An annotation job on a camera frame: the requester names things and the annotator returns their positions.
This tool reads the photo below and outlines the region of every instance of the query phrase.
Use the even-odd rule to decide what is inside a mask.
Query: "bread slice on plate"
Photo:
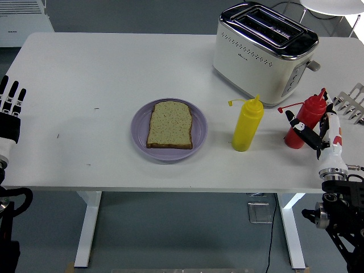
[[[154,105],[147,148],[192,149],[192,114],[187,104],[162,101]]]

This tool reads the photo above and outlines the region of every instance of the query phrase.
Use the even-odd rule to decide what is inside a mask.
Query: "toaster lever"
[[[315,61],[308,61],[306,67],[308,69],[316,72],[316,71],[318,71],[321,68],[321,65],[319,63],[315,62]]]

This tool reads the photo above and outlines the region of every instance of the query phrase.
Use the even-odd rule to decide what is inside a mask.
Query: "ketchup bottle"
[[[325,114],[326,111],[326,101],[323,96],[326,92],[325,88],[322,88],[320,95],[313,95],[309,97],[304,102],[300,102],[298,104],[303,104],[300,111],[298,112],[297,119],[299,119],[302,123],[308,126],[310,129],[315,128],[317,123],[320,121],[322,115]],[[288,130],[286,137],[284,138],[285,144],[293,149],[299,149],[303,146],[304,141],[293,131],[293,128]]]

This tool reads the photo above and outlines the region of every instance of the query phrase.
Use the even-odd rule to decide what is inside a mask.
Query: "yellow squeeze bottle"
[[[244,105],[241,107],[233,141],[231,142],[231,145],[235,150],[244,152],[249,149],[263,114],[264,107],[259,100],[259,95],[251,100],[245,101]]]

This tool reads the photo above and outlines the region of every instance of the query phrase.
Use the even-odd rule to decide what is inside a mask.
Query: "toaster control panel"
[[[292,92],[298,85],[303,72],[305,71],[305,68],[307,66],[307,60],[303,63],[298,64],[292,71],[291,76],[289,77],[289,80],[287,82],[286,87],[283,90],[282,97],[288,95],[290,92]]]

